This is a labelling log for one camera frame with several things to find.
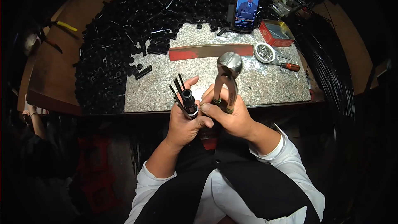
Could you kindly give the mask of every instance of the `black vest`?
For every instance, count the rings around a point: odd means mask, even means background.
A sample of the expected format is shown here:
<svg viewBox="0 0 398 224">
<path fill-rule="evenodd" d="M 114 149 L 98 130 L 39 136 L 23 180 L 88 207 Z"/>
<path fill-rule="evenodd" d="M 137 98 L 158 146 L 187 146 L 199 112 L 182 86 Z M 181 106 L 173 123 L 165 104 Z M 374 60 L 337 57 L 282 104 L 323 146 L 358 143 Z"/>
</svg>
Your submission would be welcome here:
<svg viewBox="0 0 398 224">
<path fill-rule="evenodd" d="M 274 220 L 307 206 L 305 223 L 320 223 L 311 201 L 295 182 L 274 166 L 257 161 L 246 140 L 224 132 L 216 150 L 206 150 L 200 140 L 182 149 L 176 165 L 177 177 L 156 191 L 135 224 L 193 223 L 203 187 L 215 168 L 256 217 Z"/>
</svg>

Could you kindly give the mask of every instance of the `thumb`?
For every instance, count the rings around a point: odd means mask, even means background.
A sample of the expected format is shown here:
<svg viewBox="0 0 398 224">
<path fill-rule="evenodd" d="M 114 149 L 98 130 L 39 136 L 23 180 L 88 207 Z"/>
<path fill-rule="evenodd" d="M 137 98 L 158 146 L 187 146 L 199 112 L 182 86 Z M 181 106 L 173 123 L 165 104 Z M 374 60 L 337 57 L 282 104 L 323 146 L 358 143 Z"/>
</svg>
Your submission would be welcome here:
<svg viewBox="0 0 398 224">
<path fill-rule="evenodd" d="M 227 122 L 227 118 L 230 117 L 230 115 L 221 110 L 221 108 L 210 103 L 203 104 L 201 106 L 201 111 L 210 118 L 220 122 L 220 124 Z"/>
<path fill-rule="evenodd" d="M 199 129 L 205 126 L 213 127 L 214 125 L 213 120 L 207 116 L 198 116 L 194 120 L 192 120 L 191 123 L 195 131 L 199 131 Z"/>
</svg>

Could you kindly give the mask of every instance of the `white bowl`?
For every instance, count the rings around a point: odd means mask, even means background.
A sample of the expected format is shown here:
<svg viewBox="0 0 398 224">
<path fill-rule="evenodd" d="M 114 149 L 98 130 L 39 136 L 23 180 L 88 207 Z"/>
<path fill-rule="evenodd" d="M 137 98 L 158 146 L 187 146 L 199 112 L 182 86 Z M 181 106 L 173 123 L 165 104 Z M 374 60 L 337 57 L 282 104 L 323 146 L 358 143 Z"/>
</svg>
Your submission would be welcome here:
<svg viewBox="0 0 398 224">
<path fill-rule="evenodd" d="M 266 59 L 262 58 L 262 57 L 260 56 L 260 54 L 257 52 L 257 47 L 260 46 L 260 45 L 264 45 L 264 46 L 266 46 L 269 50 L 271 50 L 271 52 L 272 52 L 272 59 L 271 59 L 271 60 L 266 60 Z M 265 43 L 265 42 L 259 42 L 259 43 L 256 44 L 256 46 L 254 47 L 254 54 L 256 55 L 256 58 L 257 58 L 260 62 L 270 63 L 270 62 L 272 62 L 273 60 L 275 60 L 275 50 L 271 47 L 271 45 L 269 45 L 268 43 Z"/>
</svg>

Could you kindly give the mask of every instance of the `white shirt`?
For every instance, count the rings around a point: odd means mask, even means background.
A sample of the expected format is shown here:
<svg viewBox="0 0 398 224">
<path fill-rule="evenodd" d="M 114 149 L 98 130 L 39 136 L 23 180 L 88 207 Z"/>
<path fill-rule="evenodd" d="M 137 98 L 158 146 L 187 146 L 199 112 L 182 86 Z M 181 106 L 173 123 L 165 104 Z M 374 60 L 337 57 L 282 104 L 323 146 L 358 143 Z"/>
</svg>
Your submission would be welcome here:
<svg viewBox="0 0 398 224">
<path fill-rule="evenodd" d="M 310 199 L 319 219 L 322 221 L 325 197 L 312 185 L 295 145 L 288 139 L 286 133 L 281 129 L 279 130 L 281 132 L 281 140 L 271 153 L 264 156 L 258 155 L 253 147 L 249 148 L 250 152 L 257 157 L 257 160 L 271 163 L 271 165 L 292 179 Z M 147 170 L 145 164 L 146 162 L 144 162 L 142 170 L 138 173 L 137 189 L 135 190 L 137 195 L 132 201 L 132 210 L 125 224 L 134 223 L 142 208 L 155 194 L 156 190 L 163 183 L 177 176 L 177 173 L 174 172 L 171 177 L 156 178 Z M 222 176 L 218 169 L 214 169 L 207 177 L 194 223 L 217 224 L 225 215 L 231 217 L 238 224 L 302 224 L 306 216 L 306 206 L 298 209 L 288 217 L 281 217 L 276 220 L 267 221 L 257 218 L 231 187 L 228 180 Z"/>
</svg>

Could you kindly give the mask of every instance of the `orange screwdriver handle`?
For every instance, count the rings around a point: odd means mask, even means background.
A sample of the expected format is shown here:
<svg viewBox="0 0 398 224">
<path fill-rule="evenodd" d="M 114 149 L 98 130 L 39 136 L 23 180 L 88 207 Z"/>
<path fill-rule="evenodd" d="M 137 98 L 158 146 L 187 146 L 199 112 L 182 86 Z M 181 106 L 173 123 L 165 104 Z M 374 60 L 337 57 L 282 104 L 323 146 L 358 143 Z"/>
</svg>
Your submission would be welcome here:
<svg viewBox="0 0 398 224">
<path fill-rule="evenodd" d="M 299 71 L 300 70 L 300 66 L 299 65 L 291 64 L 291 63 L 282 63 L 281 67 L 284 67 L 284 68 L 289 69 L 291 71 Z"/>
</svg>

